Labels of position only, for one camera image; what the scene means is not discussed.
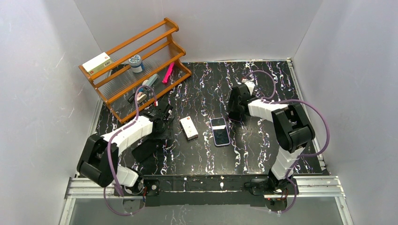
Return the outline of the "pink marker pen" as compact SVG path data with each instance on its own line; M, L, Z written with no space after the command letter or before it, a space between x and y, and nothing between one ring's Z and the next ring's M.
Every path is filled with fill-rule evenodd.
M167 69L167 71L166 71L166 73L165 73L165 75L164 75L164 78L163 78L163 80L162 80L162 83L163 83L163 84L167 84L167 83L168 83L168 80L169 80L169 78L170 78L170 76L171 76L171 74L172 74L172 72L173 72L174 65L175 65L174 62L172 62L172 63L169 65L169 67L168 67L168 69Z

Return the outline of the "black front base bar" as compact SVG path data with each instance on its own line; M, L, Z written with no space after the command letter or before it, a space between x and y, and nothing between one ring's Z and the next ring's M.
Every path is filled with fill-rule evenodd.
M166 205L250 205L286 208L294 188L267 175L144 175L125 194L144 194L148 207Z

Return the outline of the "blue white round jar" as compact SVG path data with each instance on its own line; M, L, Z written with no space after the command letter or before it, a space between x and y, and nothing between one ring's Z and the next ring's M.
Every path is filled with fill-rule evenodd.
M144 71L144 65L140 55L136 54L128 59L130 69L133 73L141 73Z

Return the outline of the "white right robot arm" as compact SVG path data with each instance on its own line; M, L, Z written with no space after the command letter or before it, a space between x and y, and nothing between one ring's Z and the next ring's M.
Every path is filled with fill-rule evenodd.
M268 103L253 94L254 84L246 82L232 88L228 101L228 117L259 117L272 122L279 144L276 161L268 172L268 188L282 189L288 185L294 163L315 138L315 131L299 103Z

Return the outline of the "white red small box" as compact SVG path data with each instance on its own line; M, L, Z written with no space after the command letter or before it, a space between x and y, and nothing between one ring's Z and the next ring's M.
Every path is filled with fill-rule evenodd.
M190 116L180 119L179 122L188 141L198 137L198 131Z

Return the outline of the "white cardboard box on shelf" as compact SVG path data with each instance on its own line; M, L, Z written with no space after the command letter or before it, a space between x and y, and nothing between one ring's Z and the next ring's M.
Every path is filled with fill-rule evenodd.
M103 52L83 63L82 66L89 75L93 75L112 63L113 61L110 56L106 52Z

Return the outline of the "orange wooden shelf rack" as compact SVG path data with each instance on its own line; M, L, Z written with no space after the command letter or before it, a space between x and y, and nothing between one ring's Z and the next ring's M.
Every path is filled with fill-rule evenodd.
M186 51L172 36L178 31L177 23L166 17L79 66L120 123L136 115L136 91L143 110L192 75L180 61Z

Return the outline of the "black phone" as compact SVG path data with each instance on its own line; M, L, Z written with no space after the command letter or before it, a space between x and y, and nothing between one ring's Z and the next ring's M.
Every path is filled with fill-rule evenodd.
M147 139L142 144L137 146L131 153L134 159L141 163L153 155L158 149L163 147L163 139Z

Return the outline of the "black smartphone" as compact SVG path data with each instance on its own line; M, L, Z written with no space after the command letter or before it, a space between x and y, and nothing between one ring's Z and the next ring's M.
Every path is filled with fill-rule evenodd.
M229 145L230 137L225 119L214 118L210 120L210 123L215 146L220 147Z

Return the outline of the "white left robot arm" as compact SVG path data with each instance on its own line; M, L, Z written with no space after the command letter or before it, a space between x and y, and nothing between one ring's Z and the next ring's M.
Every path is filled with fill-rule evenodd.
M157 102L143 110L134 120L105 135L92 134L86 140L77 163L77 172L102 188L115 184L118 188L133 187L139 175L118 164L119 156L138 140L165 131L173 107Z

